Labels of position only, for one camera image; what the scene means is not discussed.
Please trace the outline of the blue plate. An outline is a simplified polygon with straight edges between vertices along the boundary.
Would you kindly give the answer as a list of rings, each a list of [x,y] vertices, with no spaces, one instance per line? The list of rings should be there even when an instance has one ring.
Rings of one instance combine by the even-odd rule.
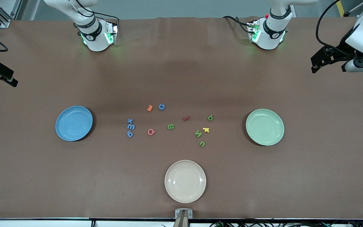
[[[79,141],[89,134],[93,115],[86,107],[75,105],[65,109],[57,118],[55,131],[64,141]]]

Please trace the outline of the green plate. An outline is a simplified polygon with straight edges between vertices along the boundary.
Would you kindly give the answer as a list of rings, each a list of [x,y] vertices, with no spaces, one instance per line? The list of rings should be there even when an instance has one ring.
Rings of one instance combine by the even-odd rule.
[[[257,109],[246,118],[246,132],[257,144],[272,146],[284,136],[284,123],[280,116],[269,109]]]

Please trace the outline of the table cover mat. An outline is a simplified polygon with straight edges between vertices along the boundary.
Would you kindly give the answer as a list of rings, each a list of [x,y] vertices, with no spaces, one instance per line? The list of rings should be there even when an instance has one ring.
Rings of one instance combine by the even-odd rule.
[[[342,62],[311,72],[316,23],[292,19],[266,51],[227,19],[123,20],[116,45],[95,53],[70,21],[12,22],[0,31],[9,48],[0,62],[18,80],[0,81],[0,218],[153,218],[190,208],[197,218],[363,219],[363,73],[342,72]],[[75,105],[92,112],[93,126],[64,141],[56,120]],[[277,144],[248,136],[257,109],[282,119]],[[206,174],[193,203],[165,189],[180,160]]]

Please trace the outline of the beige plate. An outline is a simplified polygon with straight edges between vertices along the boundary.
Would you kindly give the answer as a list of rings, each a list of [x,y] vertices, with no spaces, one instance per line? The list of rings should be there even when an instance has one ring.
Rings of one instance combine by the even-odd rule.
[[[183,204],[198,200],[206,190],[206,174],[203,168],[191,160],[173,163],[165,174],[164,185],[167,194]]]

